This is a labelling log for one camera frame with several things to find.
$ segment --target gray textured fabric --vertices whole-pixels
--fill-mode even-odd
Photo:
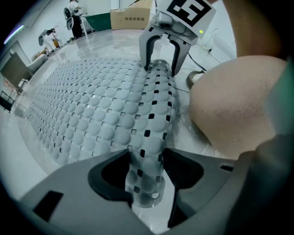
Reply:
[[[126,190],[139,206],[151,207],[164,188],[160,154],[176,107],[165,61],[146,72],[138,61],[96,58],[59,66],[40,88],[28,120],[61,166],[128,148]]]

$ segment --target cable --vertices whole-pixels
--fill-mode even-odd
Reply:
[[[213,58],[215,58],[212,54],[209,54],[210,56],[212,56]],[[220,64],[221,64],[221,62],[217,59],[217,58],[215,58]]]
[[[182,90],[182,89],[180,89],[180,88],[176,88],[177,90],[181,90],[181,91],[185,91],[185,92],[187,92],[187,93],[190,93],[189,91],[186,91],[186,90]]]
[[[136,1],[134,1],[133,3],[131,3],[130,5],[133,5],[134,3],[138,2],[138,1],[140,1],[140,0],[136,0]]]
[[[203,69],[204,71],[207,72],[207,70],[206,70],[205,68],[203,68],[200,64],[198,64],[196,61],[194,61],[194,59],[192,58],[192,56],[190,55],[189,52],[188,52],[188,56],[191,58],[191,60],[193,60],[193,62],[194,62],[197,66],[199,66],[201,69]]]

